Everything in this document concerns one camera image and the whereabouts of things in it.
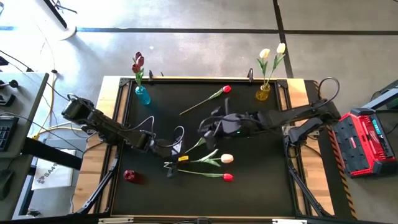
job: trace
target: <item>vase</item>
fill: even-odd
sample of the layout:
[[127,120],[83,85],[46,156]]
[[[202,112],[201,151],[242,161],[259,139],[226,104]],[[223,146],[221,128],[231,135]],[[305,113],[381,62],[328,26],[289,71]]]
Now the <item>vase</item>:
[[147,89],[145,89],[145,87],[143,87],[142,85],[136,87],[136,95],[138,97],[138,100],[143,105],[148,105],[150,103],[150,96],[147,92]]
[[266,101],[269,96],[271,86],[267,83],[266,85],[261,85],[260,89],[256,92],[256,99],[259,101]]

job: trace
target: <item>keyboard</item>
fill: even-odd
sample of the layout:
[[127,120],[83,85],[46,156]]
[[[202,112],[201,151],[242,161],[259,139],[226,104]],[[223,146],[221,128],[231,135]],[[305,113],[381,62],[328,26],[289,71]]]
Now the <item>keyboard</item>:
[[12,140],[18,119],[10,116],[0,116],[0,152],[6,152]]

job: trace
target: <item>blue vase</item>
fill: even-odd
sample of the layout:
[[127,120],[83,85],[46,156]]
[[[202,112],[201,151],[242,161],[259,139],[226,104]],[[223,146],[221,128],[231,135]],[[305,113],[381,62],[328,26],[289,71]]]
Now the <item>blue vase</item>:
[[138,100],[143,105],[148,105],[150,103],[150,96],[147,92],[147,89],[145,89],[145,87],[143,87],[142,85],[136,87],[136,95],[138,97]]

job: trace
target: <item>gray floor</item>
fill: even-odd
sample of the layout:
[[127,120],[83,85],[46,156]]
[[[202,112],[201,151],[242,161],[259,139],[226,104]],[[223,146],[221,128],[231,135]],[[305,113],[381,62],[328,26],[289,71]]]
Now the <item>gray floor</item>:
[[[0,31],[0,49],[29,64],[34,70],[53,69],[51,50],[38,31],[29,11],[15,1],[5,4],[0,26],[18,26]],[[212,28],[276,29],[272,0],[191,1],[62,1],[78,11],[64,11],[78,27],[99,28]],[[393,0],[279,0],[285,29],[290,30],[397,30],[398,2]],[[286,35],[295,78],[321,80],[333,76],[341,83],[335,104],[341,114],[369,101],[373,92],[397,78],[396,35]],[[131,75],[131,57],[141,51],[146,70],[167,76],[244,77],[250,67],[260,77],[255,57],[263,48],[275,50],[277,34],[161,34],[78,32],[66,41],[49,40],[55,68],[55,85],[63,94],[72,92],[96,102],[102,77]],[[15,68],[2,68],[17,71]],[[275,77],[286,77],[284,65]],[[330,97],[334,85],[324,86]],[[55,98],[54,112],[66,101]],[[66,137],[73,134],[62,132]],[[398,177],[357,179],[349,182],[360,219],[396,223],[398,220]],[[65,195],[73,190],[65,189]],[[68,213],[59,190],[35,193],[48,202],[32,202],[36,209]]]

